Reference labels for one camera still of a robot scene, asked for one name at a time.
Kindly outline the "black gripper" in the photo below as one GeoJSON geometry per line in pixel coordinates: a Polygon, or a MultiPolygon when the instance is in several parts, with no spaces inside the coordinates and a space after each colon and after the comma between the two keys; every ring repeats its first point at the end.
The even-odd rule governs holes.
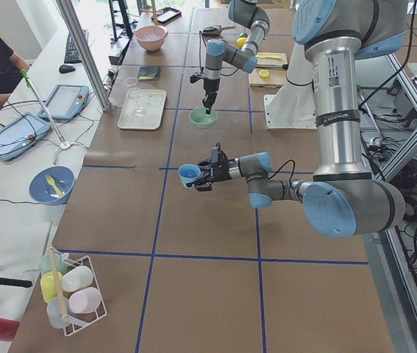
{"type": "Polygon", "coordinates": [[[220,146],[212,147],[210,157],[199,161],[198,166],[202,174],[194,186],[200,192],[211,191],[214,182],[240,177],[239,159],[229,159],[220,146]]]}
{"type": "Polygon", "coordinates": [[[190,76],[190,83],[193,84],[200,79],[203,81],[203,88],[205,91],[202,104],[205,108],[205,113],[209,114],[215,104],[216,96],[218,94],[218,77],[213,78],[209,74],[196,72],[190,76]]]}

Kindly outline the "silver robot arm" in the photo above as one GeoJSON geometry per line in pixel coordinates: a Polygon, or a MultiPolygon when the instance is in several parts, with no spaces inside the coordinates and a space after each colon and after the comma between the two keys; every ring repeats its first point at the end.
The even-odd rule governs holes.
{"type": "Polygon", "coordinates": [[[270,30],[270,21],[264,9],[256,1],[234,0],[230,2],[228,17],[231,21],[247,28],[250,33],[239,48],[225,40],[212,39],[207,42],[204,68],[190,77],[192,83],[202,80],[205,97],[202,104],[207,114],[215,104],[218,94],[223,63],[229,63],[250,74],[253,72],[260,44],[270,30]]]}
{"type": "Polygon", "coordinates": [[[276,180],[268,153],[228,158],[220,147],[199,163],[190,186],[209,191],[214,182],[244,178],[254,208],[278,200],[302,203],[322,235],[350,237],[382,232],[404,217],[405,202],[393,185],[375,181],[362,159],[355,63],[391,54],[405,37],[405,1],[303,1],[292,36],[312,66],[320,165],[311,181],[276,180]]]}

